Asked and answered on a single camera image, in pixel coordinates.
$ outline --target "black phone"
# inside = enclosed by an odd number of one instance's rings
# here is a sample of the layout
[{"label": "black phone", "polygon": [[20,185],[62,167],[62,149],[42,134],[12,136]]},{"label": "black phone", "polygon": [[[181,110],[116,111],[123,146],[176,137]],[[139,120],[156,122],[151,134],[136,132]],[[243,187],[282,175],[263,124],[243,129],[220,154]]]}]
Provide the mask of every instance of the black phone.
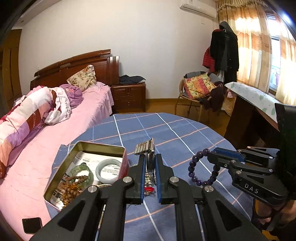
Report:
[{"label": "black phone", "polygon": [[22,226],[26,234],[35,234],[42,228],[41,218],[23,218]]}]

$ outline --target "wooden wardrobe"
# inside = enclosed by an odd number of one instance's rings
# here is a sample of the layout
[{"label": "wooden wardrobe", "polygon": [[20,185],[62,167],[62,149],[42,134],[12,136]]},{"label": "wooden wardrobe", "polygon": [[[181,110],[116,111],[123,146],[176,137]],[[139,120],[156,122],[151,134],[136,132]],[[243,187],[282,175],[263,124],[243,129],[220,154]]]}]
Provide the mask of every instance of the wooden wardrobe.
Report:
[{"label": "wooden wardrobe", "polygon": [[21,29],[11,30],[0,46],[0,95],[2,108],[6,112],[13,107],[14,101],[22,96],[18,68],[21,31]]}]

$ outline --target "air conditioner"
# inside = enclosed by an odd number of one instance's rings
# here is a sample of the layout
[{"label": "air conditioner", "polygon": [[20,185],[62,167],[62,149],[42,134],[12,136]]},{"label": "air conditioner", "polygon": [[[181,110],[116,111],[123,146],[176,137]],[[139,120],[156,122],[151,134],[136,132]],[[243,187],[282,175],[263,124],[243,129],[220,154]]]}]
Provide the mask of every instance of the air conditioner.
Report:
[{"label": "air conditioner", "polygon": [[181,0],[181,7],[182,10],[204,14],[211,18],[216,18],[217,10],[210,5],[202,3],[198,0]]}]

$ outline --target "pink bed sheet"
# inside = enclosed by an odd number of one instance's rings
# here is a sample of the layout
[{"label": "pink bed sheet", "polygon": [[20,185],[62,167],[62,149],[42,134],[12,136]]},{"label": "pink bed sheet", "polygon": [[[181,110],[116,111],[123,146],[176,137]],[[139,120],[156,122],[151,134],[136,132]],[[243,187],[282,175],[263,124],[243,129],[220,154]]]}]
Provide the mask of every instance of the pink bed sheet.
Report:
[{"label": "pink bed sheet", "polygon": [[50,220],[43,193],[60,145],[68,145],[88,128],[100,124],[111,115],[113,104],[109,86],[89,88],[71,117],[41,130],[9,168],[0,182],[0,210],[24,241],[32,235],[24,233],[23,218],[40,217],[43,225]]}]

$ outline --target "cushion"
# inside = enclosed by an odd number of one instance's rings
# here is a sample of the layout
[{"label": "cushion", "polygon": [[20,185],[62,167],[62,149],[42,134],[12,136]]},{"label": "cushion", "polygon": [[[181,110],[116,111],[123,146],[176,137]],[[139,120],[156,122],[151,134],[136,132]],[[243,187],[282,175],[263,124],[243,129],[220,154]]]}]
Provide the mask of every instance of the cushion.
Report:
[{"label": "cushion", "polygon": [[216,86],[210,81],[207,73],[189,79],[183,79],[184,89],[190,99],[207,96]]},{"label": "cushion", "polygon": [[72,75],[67,79],[68,84],[77,86],[81,91],[85,91],[88,87],[96,84],[96,73],[93,65],[88,65],[81,71]]}]

